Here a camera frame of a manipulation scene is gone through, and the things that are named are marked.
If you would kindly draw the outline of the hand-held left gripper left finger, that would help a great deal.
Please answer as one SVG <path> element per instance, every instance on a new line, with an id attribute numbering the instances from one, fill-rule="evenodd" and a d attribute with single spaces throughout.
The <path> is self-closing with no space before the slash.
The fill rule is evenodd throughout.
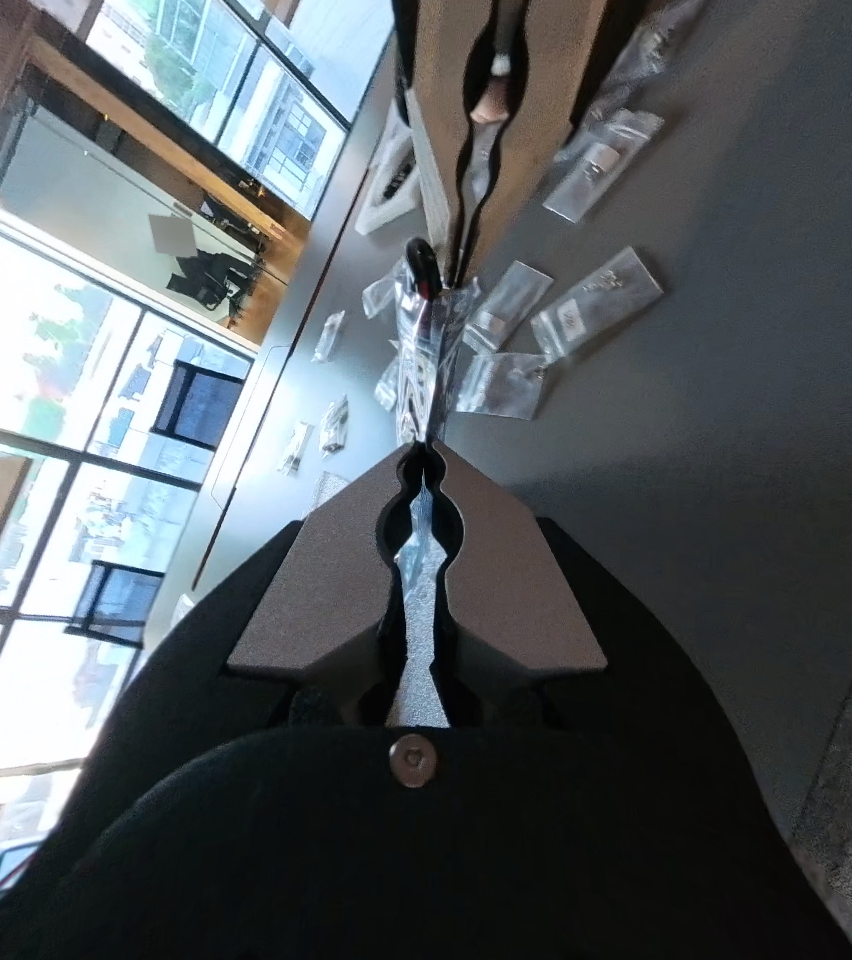
<path id="1" fill-rule="evenodd" d="M 346 721 L 384 724 L 407 658 L 395 556 L 410 536 L 418 492 L 413 442 L 313 509 L 229 655 L 229 670 L 320 688 Z"/>

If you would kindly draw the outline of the silver plastic parts bag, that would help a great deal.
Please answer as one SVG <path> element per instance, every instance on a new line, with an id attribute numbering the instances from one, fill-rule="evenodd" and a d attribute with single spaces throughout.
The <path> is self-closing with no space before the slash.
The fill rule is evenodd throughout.
<path id="1" fill-rule="evenodd" d="M 441 492 L 454 374 L 475 292 L 444 286 L 438 257 L 424 238 L 408 241 L 395 285 L 398 379 L 397 439 L 411 444 L 406 467 L 410 531 L 396 552 L 411 665 L 404 668 L 398 719 L 405 726 L 451 729 L 475 725 L 480 700 L 457 677 L 459 628 L 446 576 L 463 545 L 464 527 Z"/>

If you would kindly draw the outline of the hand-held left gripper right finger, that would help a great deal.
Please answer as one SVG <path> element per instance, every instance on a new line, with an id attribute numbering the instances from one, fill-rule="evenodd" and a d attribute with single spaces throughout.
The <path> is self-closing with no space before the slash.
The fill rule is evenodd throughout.
<path id="1" fill-rule="evenodd" d="M 607 667 L 528 506 L 441 440 L 430 443 L 436 573 L 432 679 L 452 727 L 479 726 L 516 689 Z"/>

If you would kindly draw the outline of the black office chair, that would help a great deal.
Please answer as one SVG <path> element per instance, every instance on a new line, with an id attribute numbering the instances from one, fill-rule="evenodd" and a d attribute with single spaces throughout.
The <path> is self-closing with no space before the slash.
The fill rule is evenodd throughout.
<path id="1" fill-rule="evenodd" d="M 216 452 L 243 386 L 239 377 L 177 359 L 149 433 Z"/>

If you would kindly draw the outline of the large office windows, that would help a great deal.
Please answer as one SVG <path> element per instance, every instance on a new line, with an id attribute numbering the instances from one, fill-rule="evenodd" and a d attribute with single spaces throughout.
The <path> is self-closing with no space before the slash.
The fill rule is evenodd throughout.
<path id="1" fill-rule="evenodd" d="M 350 204 L 389 2 L 0 2 L 0 846 L 58 820 Z M 150 434 L 182 360 L 216 452 Z"/>

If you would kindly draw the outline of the white foam tray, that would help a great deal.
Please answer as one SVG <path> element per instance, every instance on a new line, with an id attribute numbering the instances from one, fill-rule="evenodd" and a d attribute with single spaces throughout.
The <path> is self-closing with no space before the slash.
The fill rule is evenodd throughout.
<path id="1" fill-rule="evenodd" d="M 423 208 L 421 177 L 411 129 L 392 105 L 370 166 L 370 183 L 355 230 L 369 236 Z"/>

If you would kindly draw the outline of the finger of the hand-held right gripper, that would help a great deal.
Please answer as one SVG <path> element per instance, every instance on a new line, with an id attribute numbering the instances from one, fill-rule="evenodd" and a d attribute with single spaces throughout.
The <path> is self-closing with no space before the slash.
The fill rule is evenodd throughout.
<path id="1" fill-rule="evenodd" d="M 573 128 L 572 114 L 608 2 L 524 2 L 512 38 L 509 116 L 488 159 L 486 192 L 465 215 L 456 285 L 512 226 Z"/>
<path id="2" fill-rule="evenodd" d="M 475 39 L 475 3 L 395 1 L 397 65 L 439 271 L 456 287 L 462 237 L 460 159 L 469 122 L 464 78 Z"/>

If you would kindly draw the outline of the scattered small clear parts bags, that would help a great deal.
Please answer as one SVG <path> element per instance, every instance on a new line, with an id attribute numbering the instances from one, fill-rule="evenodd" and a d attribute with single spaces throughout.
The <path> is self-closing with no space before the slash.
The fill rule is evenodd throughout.
<path id="1" fill-rule="evenodd" d="M 474 3 L 475 39 L 464 78 L 469 135 L 459 167 L 462 225 L 486 192 L 490 149 L 509 116 L 510 49 L 524 4 Z M 674 36 L 683 34 L 687 21 L 696 18 L 702 6 L 701 2 L 661 6 L 625 37 L 617 25 L 622 3 L 608 4 L 572 114 L 572 131 L 552 159 L 567 160 L 578 149 L 576 163 L 546 202 L 548 210 L 570 222 L 579 221 L 656 136 L 661 118 L 625 105 L 647 80 L 665 69 Z M 372 294 L 370 316 L 390 307 L 396 317 L 395 285 L 403 256 L 367 289 Z M 662 294 L 659 283 L 629 246 L 532 316 L 538 354 L 502 353 L 500 348 L 512 330 L 543 297 L 539 274 L 532 272 L 531 279 L 526 279 L 524 269 L 522 264 L 510 267 L 489 294 L 481 294 L 476 272 L 456 287 L 443 282 L 448 289 L 469 289 L 476 296 L 466 315 L 454 374 L 452 400 L 458 412 L 519 419 L 534 414 L 549 367 L 654 304 Z M 391 370 L 396 414 L 398 346 Z"/>

